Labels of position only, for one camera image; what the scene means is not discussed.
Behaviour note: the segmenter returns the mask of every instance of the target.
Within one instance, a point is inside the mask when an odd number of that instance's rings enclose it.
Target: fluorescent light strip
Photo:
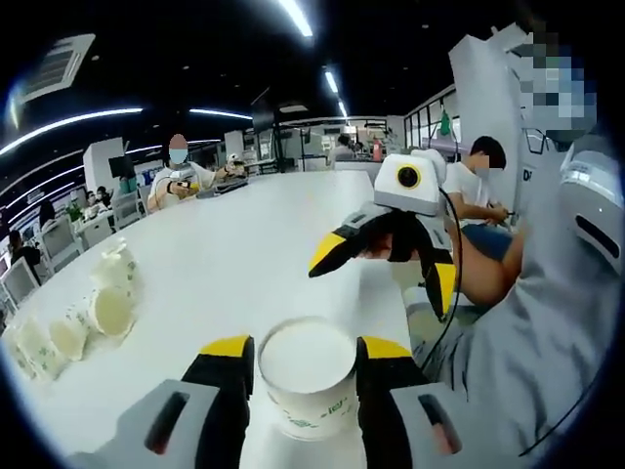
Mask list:
[[[233,112],[223,112],[221,110],[212,110],[212,109],[189,109],[189,112],[192,114],[210,114],[210,115],[221,115],[223,117],[235,117],[237,119],[246,119],[252,120],[251,115],[243,115],[243,114],[235,114]]]
[[[207,144],[209,142],[220,142],[221,140],[219,139],[209,139],[209,140],[191,140],[190,142],[187,142],[188,144],[192,145],[192,144]]]
[[[102,110],[100,112],[92,112],[90,114],[76,115],[74,117],[63,119],[58,122],[53,122],[52,124],[39,127],[38,129],[33,130],[32,132],[29,132],[26,135],[22,135],[17,140],[10,142],[4,148],[0,149],[0,156],[11,151],[12,149],[16,149],[21,144],[28,142],[29,140],[34,139],[35,137],[38,137],[41,134],[45,134],[46,132],[50,130],[58,129],[59,127],[63,127],[64,125],[73,124],[74,122],[80,122],[81,120],[95,119],[98,117],[107,117],[109,115],[133,114],[133,113],[141,112],[142,110],[143,109],[140,107],[132,107],[128,109]]]
[[[291,17],[291,20],[293,20],[298,29],[300,29],[300,32],[304,37],[313,36],[313,30],[306,21],[304,12],[302,12],[295,0],[278,0],[278,2],[280,2],[282,8],[286,10],[286,13],[289,14],[289,17]]]
[[[325,79],[328,80],[328,85],[330,85],[330,89],[332,90],[332,93],[339,93],[339,88],[338,86],[336,86],[336,81],[334,81],[334,75],[332,74],[331,71],[326,71],[325,72]]]
[[[36,191],[36,190],[37,190],[37,189],[39,189],[40,187],[45,186],[45,185],[46,185],[46,184],[48,184],[49,182],[54,181],[55,179],[60,178],[61,176],[64,176],[65,174],[69,174],[69,173],[71,173],[72,171],[76,171],[76,170],[78,170],[78,169],[82,169],[82,168],[84,168],[84,167],[85,167],[84,165],[81,165],[81,166],[76,166],[75,168],[69,169],[69,170],[67,170],[67,171],[65,171],[65,172],[63,172],[63,173],[61,173],[61,174],[58,174],[58,175],[57,175],[57,176],[55,176],[54,178],[50,178],[49,180],[44,181],[44,182],[43,182],[43,183],[41,183],[39,186],[35,186],[35,187],[34,187],[34,188],[32,188],[31,190],[29,190],[29,191],[27,191],[27,192],[24,192],[22,195],[20,195],[18,198],[16,198],[13,202],[11,202],[9,205],[7,205],[7,208],[12,207],[12,206],[13,206],[16,202],[18,202],[19,200],[23,199],[24,197],[26,197],[27,195],[29,195],[31,192]]]
[[[348,112],[345,110],[345,105],[343,104],[342,101],[339,101],[339,109],[341,110],[341,113],[343,114],[343,117],[345,117],[347,119],[348,118]]]
[[[221,140],[219,139],[209,139],[209,140],[191,140],[190,142],[187,142],[189,145],[193,145],[193,144],[206,144],[209,142],[220,142]],[[139,151],[147,151],[149,149],[160,149],[162,147],[162,145],[154,145],[153,147],[143,147],[142,149],[130,149],[128,151],[126,151],[126,154],[130,154],[130,153],[138,153]]]
[[[51,195],[54,195],[57,192],[62,191],[63,189],[67,189],[69,186],[73,186],[74,183],[69,183],[69,184],[65,184],[62,188],[58,188],[50,193],[45,194],[43,197],[41,197],[39,200],[37,200],[35,203],[41,202],[42,200],[45,200],[46,198],[48,198]],[[23,212],[26,212],[28,210],[32,210],[32,205],[28,205],[26,208],[24,208],[18,215],[16,215],[15,217],[13,217],[11,220],[9,220],[9,225],[11,225],[17,218],[19,218],[21,216],[21,214]]]
[[[138,153],[139,151],[147,151],[149,149],[160,149],[161,147],[162,145],[154,145],[152,147],[143,147],[142,149],[129,149],[128,151],[126,151],[126,154]]]

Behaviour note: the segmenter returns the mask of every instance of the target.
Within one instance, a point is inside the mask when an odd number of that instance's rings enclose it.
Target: white pillar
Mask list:
[[[239,158],[243,156],[243,150],[245,149],[245,145],[243,144],[243,132],[240,130],[228,132],[224,135],[224,142],[226,143],[227,156],[233,153],[236,153]]]
[[[119,187],[119,178],[113,178],[108,160],[123,155],[121,137],[90,144],[83,155],[87,191],[95,192],[99,186],[116,190]]]

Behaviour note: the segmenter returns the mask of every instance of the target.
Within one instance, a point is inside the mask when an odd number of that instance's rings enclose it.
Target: camera lens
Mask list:
[[[401,168],[397,172],[397,179],[402,186],[409,189],[419,184],[419,174],[410,167]]]

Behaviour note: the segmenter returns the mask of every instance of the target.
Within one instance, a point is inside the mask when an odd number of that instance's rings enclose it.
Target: face mask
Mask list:
[[[169,149],[169,155],[172,161],[176,164],[180,164],[187,158],[188,152],[185,149]]]

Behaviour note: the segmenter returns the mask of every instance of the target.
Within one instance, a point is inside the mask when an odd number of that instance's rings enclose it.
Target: person's hand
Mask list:
[[[178,198],[180,200],[182,200],[183,198],[186,198],[190,195],[191,193],[191,189],[190,188],[186,188],[185,186],[181,186],[180,184],[172,184],[169,187],[169,191],[173,194],[173,195],[177,195]]]
[[[393,246],[393,235],[391,233],[384,234],[378,239],[374,239],[370,243],[369,247],[358,254],[358,257],[365,259],[385,259],[388,260],[391,257],[391,247]],[[411,261],[419,259],[417,251],[412,252]]]
[[[495,224],[499,225],[508,218],[508,214],[508,210],[500,205],[492,208],[492,215],[490,219],[493,220]]]

